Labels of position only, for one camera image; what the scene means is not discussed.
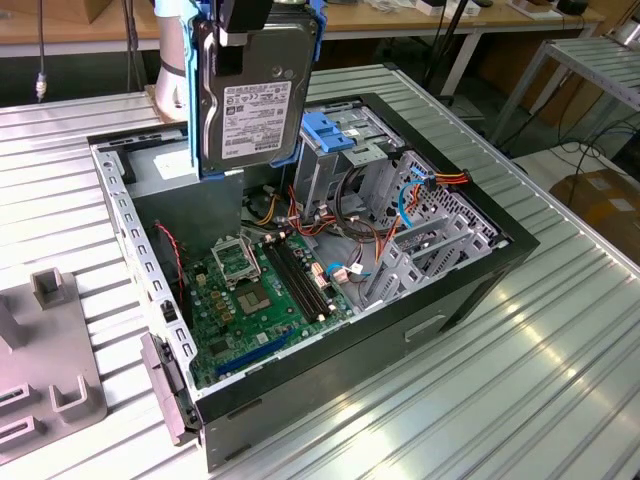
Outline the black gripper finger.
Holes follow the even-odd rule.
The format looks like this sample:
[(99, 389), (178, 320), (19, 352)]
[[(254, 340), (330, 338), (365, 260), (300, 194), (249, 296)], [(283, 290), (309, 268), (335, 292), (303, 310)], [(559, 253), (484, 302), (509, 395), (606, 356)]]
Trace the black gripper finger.
[(243, 70), (244, 33), (227, 33), (219, 29), (214, 47), (214, 75), (239, 75)]

